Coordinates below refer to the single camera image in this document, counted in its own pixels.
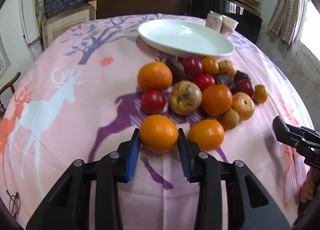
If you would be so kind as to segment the person's right hand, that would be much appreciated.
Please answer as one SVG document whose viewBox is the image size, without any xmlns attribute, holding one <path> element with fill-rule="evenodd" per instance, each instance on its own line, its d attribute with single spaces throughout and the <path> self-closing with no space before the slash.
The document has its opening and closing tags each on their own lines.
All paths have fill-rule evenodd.
<svg viewBox="0 0 320 230">
<path fill-rule="evenodd" d="M 313 199 L 313 192 L 315 190 L 315 184 L 318 179 L 319 173 L 315 168 L 311 167 L 306 175 L 306 180 L 303 183 L 301 192 L 300 192 L 300 201 L 306 203 Z"/>
</svg>

